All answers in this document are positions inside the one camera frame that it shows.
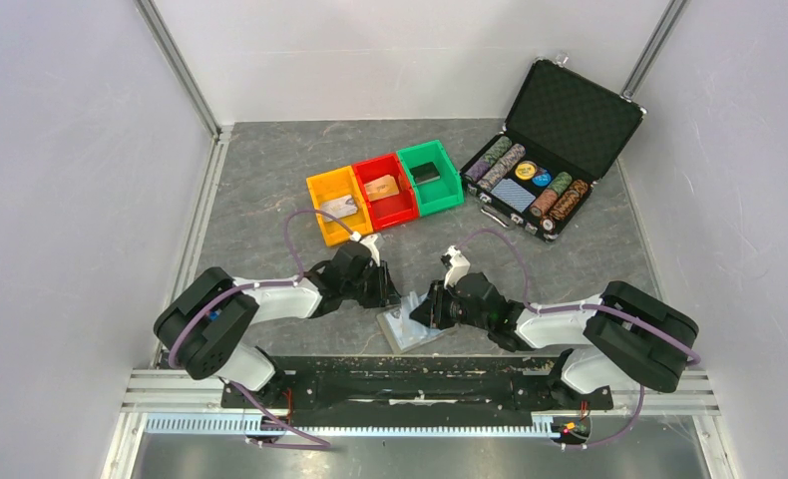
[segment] table surface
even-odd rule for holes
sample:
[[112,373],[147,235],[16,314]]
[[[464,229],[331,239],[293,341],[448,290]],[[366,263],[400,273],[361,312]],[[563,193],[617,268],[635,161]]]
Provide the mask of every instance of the table surface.
[[[296,272],[282,240],[284,219],[311,208],[306,177],[441,140],[461,168],[502,127],[502,120],[392,120],[290,122],[236,125],[203,242],[199,270],[223,267],[247,278],[279,278]],[[401,294],[423,294],[443,277],[440,257],[469,233],[494,228],[520,250],[530,272],[529,301],[571,301],[625,280],[656,295],[655,285],[625,184],[615,165],[554,243],[522,229],[503,230],[466,197],[459,207],[382,232],[382,258]],[[329,259],[312,215],[296,217],[291,237],[309,267]],[[498,239],[483,235],[465,247],[471,271],[485,273],[506,298],[522,300],[523,274]],[[315,319],[280,319],[257,324],[245,343],[269,354],[385,354],[392,349],[376,320],[378,310],[345,302]],[[504,354],[484,331],[461,327],[409,351],[414,354]]]
[[[295,273],[282,242],[283,220],[310,208],[305,178],[439,139],[461,168],[501,128],[490,120],[296,122],[236,125],[214,200],[199,269],[222,266],[232,275],[278,278]],[[382,256],[400,293],[425,292],[443,276],[447,246],[482,228],[500,227],[465,204],[382,233]],[[595,187],[562,236],[546,244],[520,229],[504,233],[531,274],[528,299],[551,303],[582,299],[622,279],[656,294],[643,241],[618,165]],[[291,235],[307,265],[332,257],[312,216],[295,218]],[[493,237],[465,248],[508,298],[522,299],[522,273]],[[345,303],[315,319],[257,324],[244,341],[270,354],[390,354],[377,310]],[[461,327],[410,351],[416,354],[505,354],[485,332]],[[621,417],[598,417],[593,439],[612,434]],[[134,477],[597,477],[701,478],[708,472],[689,417],[642,417],[614,445],[561,453],[543,439],[334,438],[332,452],[258,450],[240,438],[147,434]]]

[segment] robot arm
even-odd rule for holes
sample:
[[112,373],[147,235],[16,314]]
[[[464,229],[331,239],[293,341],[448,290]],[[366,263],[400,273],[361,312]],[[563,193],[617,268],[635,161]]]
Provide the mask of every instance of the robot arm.
[[261,349],[241,343],[252,324],[283,317],[318,317],[337,309],[345,299],[364,307],[399,304],[387,263],[379,258],[378,240],[378,235],[370,235],[350,241],[332,260],[316,264],[301,278],[233,278],[211,267],[160,315],[154,333],[165,347],[172,348],[208,303],[231,288],[249,286],[221,301],[195,324],[178,349],[177,361],[193,379],[218,375],[259,391],[280,372]]
[[613,313],[635,316],[687,347],[696,339],[699,328],[689,317],[625,282],[613,281],[602,294],[581,301],[526,307],[506,300],[484,274],[469,272],[470,263],[455,247],[441,262],[447,268],[444,281],[432,283],[411,318],[441,329],[455,323],[485,329],[509,351],[567,346],[551,372],[559,402],[573,402],[607,385],[633,389],[640,383],[672,392],[690,359]]

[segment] plastic bin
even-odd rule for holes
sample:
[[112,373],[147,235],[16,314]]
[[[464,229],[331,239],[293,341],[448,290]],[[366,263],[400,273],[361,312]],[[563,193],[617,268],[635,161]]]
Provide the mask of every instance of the plastic bin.
[[[397,157],[403,164],[403,170],[405,170],[415,191],[421,217],[458,206],[465,201],[459,172],[450,162],[450,157],[447,156],[440,141],[434,140],[423,145],[398,150]],[[415,185],[415,179],[409,170],[428,163],[435,164],[441,178],[423,185]]]
[[[397,160],[397,155],[389,153],[379,158],[356,163],[353,165],[353,173],[356,174],[356,181],[359,183],[362,198],[365,201],[368,213],[370,213],[371,224],[376,232],[411,222],[420,217],[415,193],[412,191],[412,184],[409,181],[409,177],[406,176],[402,165]],[[375,202],[369,201],[364,185],[386,175],[394,177],[400,193]]]
[[[339,168],[338,170],[309,177],[306,179],[306,185],[309,187],[309,194],[312,196],[312,204],[318,210],[320,210],[320,205],[324,202],[343,197],[344,195],[352,196],[359,211],[341,220],[362,235],[373,233],[370,215],[351,167]],[[322,215],[315,215],[315,217],[327,246],[334,246],[350,239],[350,235],[338,223],[325,222]]]

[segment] black briefcase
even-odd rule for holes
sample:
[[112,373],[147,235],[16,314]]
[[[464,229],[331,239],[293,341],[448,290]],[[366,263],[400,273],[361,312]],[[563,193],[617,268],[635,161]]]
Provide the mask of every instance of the black briefcase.
[[503,131],[460,171],[483,212],[552,241],[572,221],[640,126],[646,110],[538,59]]

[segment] gray marble tabletop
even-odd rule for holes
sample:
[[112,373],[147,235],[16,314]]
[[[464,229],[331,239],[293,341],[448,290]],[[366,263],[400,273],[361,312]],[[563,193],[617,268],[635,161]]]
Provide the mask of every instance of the gray marble tabletop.
[[[282,241],[282,222],[311,208],[306,177],[430,140],[441,140],[461,168],[501,128],[502,120],[391,120],[238,124],[200,255],[212,265],[249,278],[287,277],[296,266]],[[501,228],[480,213],[472,197],[451,210],[382,232],[382,256],[401,294],[426,292],[444,269],[441,254],[470,232]],[[655,294],[643,242],[625,184],[615,165],[562,236],[546,244],[522,229],[503,230],[530,271],[528,300],[560,302],[595,294],[613,279]],[[307,267],[332,257],[314,217],[295,218],[291,235]],[[485,273],[505,297],[521,300],[523,274],[504,244],[490,236],[464,250],[472,270]],[[245,343],[275,355],[390,354],[376,316],[355,303],[315,319],[288,318],[253,326]],[[461,327],[415,354],[501,354],[484,331]]]

